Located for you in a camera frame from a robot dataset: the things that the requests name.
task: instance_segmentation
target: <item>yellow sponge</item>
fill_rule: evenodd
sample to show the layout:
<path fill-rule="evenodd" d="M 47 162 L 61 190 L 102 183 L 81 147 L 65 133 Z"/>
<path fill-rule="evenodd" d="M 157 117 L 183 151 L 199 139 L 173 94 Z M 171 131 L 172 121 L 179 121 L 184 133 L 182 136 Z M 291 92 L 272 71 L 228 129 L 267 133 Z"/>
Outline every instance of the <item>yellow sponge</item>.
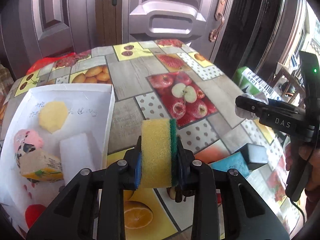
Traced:
<path fill-rule="evenodd" d="M 48 102 L 39 113 L 39 125 L 50 133 L 53 133 L 61 129 L 67 117 L 68 108 L 64 102 Z"/>
<path fill-rule="evenodd" d="M 141 127 L 141 183 L 144 188 L 172 185 L 170 120 L 145 120 Z"/>

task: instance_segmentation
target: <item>metal door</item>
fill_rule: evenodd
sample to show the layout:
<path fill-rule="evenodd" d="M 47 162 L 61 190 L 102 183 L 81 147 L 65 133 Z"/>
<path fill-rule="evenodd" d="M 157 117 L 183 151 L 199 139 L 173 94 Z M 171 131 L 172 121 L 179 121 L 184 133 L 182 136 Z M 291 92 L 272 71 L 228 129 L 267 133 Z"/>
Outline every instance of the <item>metal door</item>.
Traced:
<path fill-rule="evenodd" d="M 224 28 L 214 42 L 210 31 L 217 29 L 221 18 L 215 19 L 220 0 L 123 0 L 123 41 L 146 41 L 177 38 L 206 58 L 214 60 Z M 224 26 L 233 0 L 223 5 Z"/>
<path fill-rule="evenodd" d="M 9 0 L 0 23 L 0 60 L 13 78 L 43 57 L 97 46 L 95 0 Z"/>

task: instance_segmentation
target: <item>apple image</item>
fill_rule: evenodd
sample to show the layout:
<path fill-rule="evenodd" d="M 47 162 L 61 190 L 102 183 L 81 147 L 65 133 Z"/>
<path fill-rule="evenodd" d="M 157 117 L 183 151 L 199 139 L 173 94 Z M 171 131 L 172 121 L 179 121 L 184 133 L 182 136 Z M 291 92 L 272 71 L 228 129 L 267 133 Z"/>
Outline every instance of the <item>apple image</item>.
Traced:
<path fill-rule="evenodd" d="M 186 111 L 195 118 L 205 117 L 208 108 L 201 99 L 197 99 L 194 103 L 186 103 Z"/>
<path fill-rule="evenodd" d="M 160 96 L 170 95 L 171 94 L 171 86 L 167 88 L 158 88 L 157 92 Z"/>
<path fill-rule="evenodd" d="M 176 77 L 179 73 L 180 73 L 180 71 L 170 72 L 170 75 Z"/>
<path fill-rule="evenodd" d="M 183 98 L 188 103 L 194 103 L 197 100 L 196 90 L 192 86 L 186 86 L 184 83 L 175 84 L 171 93 L 176 98 Z"/>
<path fill-rule="evenodd" d="M 209 98 L 205 97 L 205 98 L 202 99 L 202 101 L 207 106 L 208 113 L 213 114 L 213 113 L 217 112 L 216 106 L 209 100 Z"/>
<path fill-rule="evenodd" d="M 197 98 L 199 99 L 204 98 L 205 94 L 203 93 L 200 87 L 198 87 L 195 83 L 191 83 L 190 86 L 192 86 L 195 89 Z"/>
<path fill-rule="evenodd" d="M 188 76 L 187 73 L 180 71 L 176 77 L 177 83 L 183 83 L 186 86 L 190 85 L 192 83 L 191 78 Z"/>
<path fill-rule="evenodd" d="M 179 120 L 186 113 L 183 98 L 176 98 L 169 94 L 162 96 L 161 100 L 173 118 Z"/>
<path fill-rule="evenodd" d="M 173 84 L 173 77 L 168 74 L 161 74 L 149 77 L 149 81 L 154 88 L 167 88 Z"/>
<path fill-rule="evenodd" d="M 188 123 L 194 122 L 195 120 L 197 120 L 197 119 L 194 118 L 192 115 L 185 113 L 183 117 L 181 117 L 179 120 L 177 120 L 177 125 L 179 127 L 182 127 Z"/>

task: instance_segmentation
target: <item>hand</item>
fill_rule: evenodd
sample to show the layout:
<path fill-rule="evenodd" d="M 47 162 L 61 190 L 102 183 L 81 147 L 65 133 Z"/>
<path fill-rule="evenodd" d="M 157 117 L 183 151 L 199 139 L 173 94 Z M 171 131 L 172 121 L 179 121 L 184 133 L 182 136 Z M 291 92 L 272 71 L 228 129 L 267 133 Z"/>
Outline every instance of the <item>hand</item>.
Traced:
<path fill-rule="evenodd" d="M 301 146 L 299 148 L 299 155 L 301 156 L 302 159 L 307 160 L 311 151 L 312 151 L 312 148 L 310 146 Z M 285 162 L 286 162 L 285 169 L 289 171 L 293 163 L 293 160 L 291 157 L 291 143 L 289 143 L 285 147 L 284 155 L 285 155 Z M 308 191 L 314 190 L 316 187 L 320 185 L 320 149 L 314 150 L 309 162 L 313 167 L 312 167 L 311 177 L 305 188 Z"/>

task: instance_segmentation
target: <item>white cardboard box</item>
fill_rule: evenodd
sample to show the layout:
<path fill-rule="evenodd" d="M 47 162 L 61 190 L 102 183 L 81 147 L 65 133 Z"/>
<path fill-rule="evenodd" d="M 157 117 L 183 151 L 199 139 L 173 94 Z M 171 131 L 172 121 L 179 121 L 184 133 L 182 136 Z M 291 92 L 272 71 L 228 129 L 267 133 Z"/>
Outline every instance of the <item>white cardboard box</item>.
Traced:
<path fill-rule="evenodd" d="M 50 101 L 64 101 L 69 110 L 63 127 L 52 134 L 38 123 L 41 107 Z M 12 118 L 0 158 L 0 202 L 4 207 L 7 205 L 5 209 L 23 230 L 28 231 L 26 223 L 23 223 L 26 208 L 31 204 L 48 206 L 64 181 L 35 185 L 20 176 L 14 158 L 14 135 L 21 129 L 34 129 L 44 140 L 43 150 L 60 157 L 60 140 L 86 133 L 96 145 L 92 158 L 98 170 L 102 168 L 103 152 L 108 152 L 114 103 L 113 86 L 107 84 L 56 84 L 32 88 L 27 92 Z M 9 206 L 13 207 L 13 204 L 16 210 L 10 212 L 12 208 Z"/>

